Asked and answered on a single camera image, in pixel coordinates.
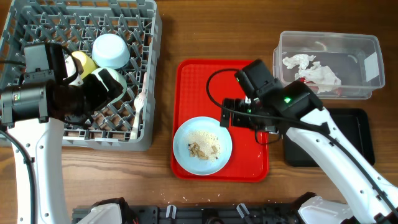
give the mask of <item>food crumbs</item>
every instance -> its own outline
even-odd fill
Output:
[[[191,157],[211,162],[219,158],[221,148],[218,137],[215,134],[204,130],[195,130],[188,133],[187,139]]]

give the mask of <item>wood grain surface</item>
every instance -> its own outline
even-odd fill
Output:
[[[10,3],[0,2],[0,26],[5,23]],[[368,113],[375,168],[398,185],[398,1],[157,1],[157,5],[163,33],[156,74],[153,145],[147,152],[65,147],[62,166],[69,215],[77,206],[113,197],[124,197],[130,205],[232,205],[291,202],[311,191],[326,199],[344,201],[319,168],[287,166],[281,142],[270,146],[269,174],[256,184],[180,180],[170,169],[179,63],[186,58],[261,58],[271,66],[272,53],[284,30],[378,37],[385,87],[374,91],[368,100],[324,102],[329,107],[363,108]],[[0,223],[15,223],[16,218],[14,157],[10,147],[2,147]]]

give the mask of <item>white label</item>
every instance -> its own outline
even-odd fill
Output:
[[[365,59],[365,74],[367,82],[380,75],[377,54],[375,52]]]

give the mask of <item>plate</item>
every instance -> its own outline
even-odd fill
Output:
[[[220,142],[221,154],[214,162],[191,157],[188,150],[188,133],[204,130],[215,134]],[[221,170],[228,162],[232,153],[232,139],[220,122],[208,117],[196,117],[183,123],[177,130],[173,140],[173,152],[177,162],[186,171],[195,175],[210,175]]]

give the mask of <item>clear plastic container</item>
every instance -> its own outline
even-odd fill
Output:
[[[312,62],[329,66],[341,80],[341,86],[307,84],[315,93],[318,86],[333,91],[317,94],[320,98],[368,99],[372,91],[385,85],[384,66],[377,37],[361,34],[285,31],[274,50],[274,76],[286,86],[295,81],[299,66],[287,69],[285,57],[296,54],[316,56]]]

